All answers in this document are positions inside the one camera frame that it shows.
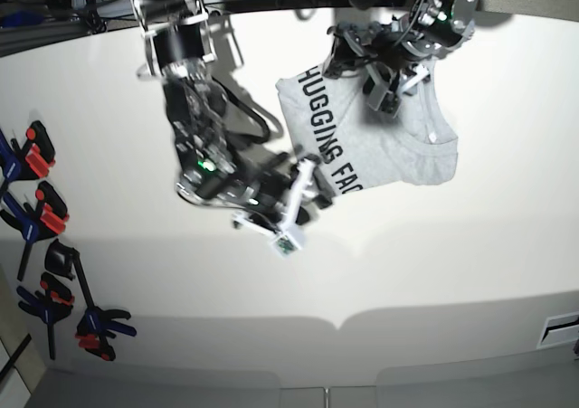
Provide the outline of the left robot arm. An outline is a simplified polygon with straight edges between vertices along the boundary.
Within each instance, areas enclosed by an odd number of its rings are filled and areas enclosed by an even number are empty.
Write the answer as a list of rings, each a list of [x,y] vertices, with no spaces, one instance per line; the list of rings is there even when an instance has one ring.
[[[332,48],[323,63],[324,77],[364,71],[362,92],[368,107],[394,118],[403,95],[414,95],[430,78],[426,63],[452,52],[474,33],[479,0],[415,0],[401,18],[383,24],[339,22],[327,32]]]

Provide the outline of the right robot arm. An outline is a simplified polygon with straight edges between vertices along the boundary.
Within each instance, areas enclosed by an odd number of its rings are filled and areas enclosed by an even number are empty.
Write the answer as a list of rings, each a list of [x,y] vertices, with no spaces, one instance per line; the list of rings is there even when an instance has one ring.
[[[173,129],[178,195],[200,208],[230,210],[235,228],[287,238],[308,223],[307,210],[332,205],[316,178],[319,157],[307,153],[280,167],[281,152],[254,162],[244,152],[268,142],[263,117],[216,79],[211,16],[204,0],[130,0],[145,44],[146,75],[161,82]]]

